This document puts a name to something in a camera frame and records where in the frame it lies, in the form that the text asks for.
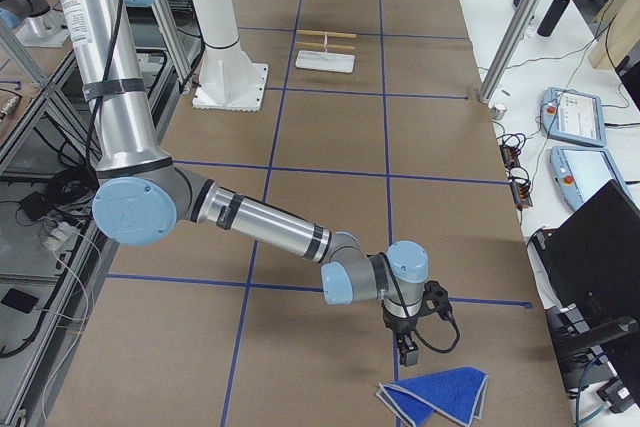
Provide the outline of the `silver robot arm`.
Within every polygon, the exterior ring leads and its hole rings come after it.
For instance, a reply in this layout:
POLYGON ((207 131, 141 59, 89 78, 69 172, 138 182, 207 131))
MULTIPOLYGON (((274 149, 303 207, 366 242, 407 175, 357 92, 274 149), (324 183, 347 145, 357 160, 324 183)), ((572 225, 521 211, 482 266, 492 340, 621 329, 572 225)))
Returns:
POLYGON ((211 222, 273 245, 321 267, 328 304, 377 299, 400 361, 417 362, 417 321, 426 312, 428 256, 411 241, 374 255, 355 237, 178 168, 158 141, 124 0, 60 0, 91 109, 91 135, 102 156, 93 218, 109 238, 144 246, 186 220, 211 222))

